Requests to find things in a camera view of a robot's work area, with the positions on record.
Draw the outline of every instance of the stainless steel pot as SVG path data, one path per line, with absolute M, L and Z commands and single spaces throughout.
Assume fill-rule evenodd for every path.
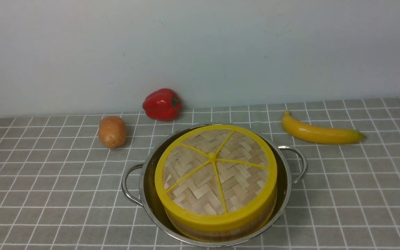
M 160 198 L 157 195 L 157 191 L 155 189 L 155 182 L 154 182 L 154 175 L 155 175 L 155 168 L 157 166 L 157 162 L 160 159 L 160 156 L 162 153 L 165 151 L 165 149 L 173 142 L 175 139 L 183 135 L 184 133 L 187 133 L 191 130 L 194 130 L 199 127 L 203 126 L 208 126 L 208 125 L 213 125 L 213 124 L 201 124 L 201 125 L 195 125 L 191 128 L 188 128 L 186 130 L 182 130 L 176 133 L 173 133 L 172 135 L 169 136 L 167 140 L 162 142 L 160 145 L 155 147 L 154 150 L 149 154 L 148 158 L 146 161 L 142 164 L 138 164 L 135 166 L 132 166 L 131 168 L 127 169 L 122 177 L 121 180 L 121 188 L 126 195 L 126 197 L 134 202 L 135 204 L 144 207 L 144 210 L 146 213 L 149 215 L 151 220 L 165 233 L 169 234 L 175 239 L 178 239 L 180 241 L 183 241 L 185 243 L 191 244 L 191 245 L 198 245 L 201 247 L 225 247 L 225 246 L 231 246 L 231 245 L 237 245 L 243 242 L 246 242 L 253 237 L 258 236 L 265 230 L 267 230 L 276 220 L 283 214 L 289 197 L 291 195 L 291 189 L 292 185 L 297 183 L 302 177 L 306 174 L 308 171 L 308 163 L 303 156 L 303 154 L 290 146 L 275 146 L 272 142 L 264 138 L 263 136 L 259 135 L 261 138 L 263 138 L 268 145 L 271 147 L 275 157 L 276 157 L 276 162 L 277 162 L 277 202 L 274 208 L 274 212 L 271 215 L 271 219 L 269 222 L 259 230 L 253 232 L 252 234 L 242 237 L 240 239 L 232 240 L 232 241 L 227 241 L 227 242 L 201 242 L 197 240 L 193 240 L 191 238 L 183 236 L 169 221 L 165 209 L 162 206 L 162 203 L 160 202 Z M 291 171 L 289 169 L 287 160 L 285 159 L 283 153 L 281 150 L 288 150 L 296 153 L 299 158 L 301 159 L 301 172 L 299 176 L 292 181 L 291 178 Z M 141 173 L 140 173 L 140 180 L 139 180 L 139 194 L 140 197 L 137 198 L 133 196 L 129 190 L 127 190 L 127 185 L 126 185 L 126 180 L 127 176 L 134 170 L 140 169 L 141 168 Z

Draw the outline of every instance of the toy fruit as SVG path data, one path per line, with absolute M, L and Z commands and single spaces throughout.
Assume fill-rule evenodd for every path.
M 101 119 L 98 138 L 108 149 L 123 146 L 126 142 L 126 125 L 123 119 L 116 116 Z
M 285 111 L 282 126 L 287 133 L 296 138 L 319 144 L 352 144 L 366 138 L 357 130 L 322 128 L 299 122 L 290 116 L 289 110 Z
M 173 90 L 160 89 L 146 97 L 143 109 L 151 119 L 174 120 L 180 114 L 181 101 Z

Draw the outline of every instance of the toy vegetable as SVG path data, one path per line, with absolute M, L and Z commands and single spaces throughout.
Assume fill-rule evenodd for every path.
M 160 89 L 146 97 L 143 109 L 151 119 L 174 120 L 180 114 L 181 101 L 173 90 Z
M 108 149 L 123 146 L 126 142 L 126 125 L 123 119 L 116 116 L 101 119 L 98 138 Z

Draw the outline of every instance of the bamboo steamer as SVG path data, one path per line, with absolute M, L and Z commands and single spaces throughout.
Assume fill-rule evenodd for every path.
M 259 230 L 276 204 L 277 165 L 269 145 L 232 125 L 208 125 L 177 138 L 155 173 L 157 195 L 185 236 L 205 242 Z

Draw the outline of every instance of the banana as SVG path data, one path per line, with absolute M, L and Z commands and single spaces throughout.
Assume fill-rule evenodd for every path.
M 299 122 L 289 114 L 289 110 L 285 111 L 282 126 L 287 133 L 296 138 L 319 144 L 352 144 L 366 138 L 357 130 L 323 128 Z

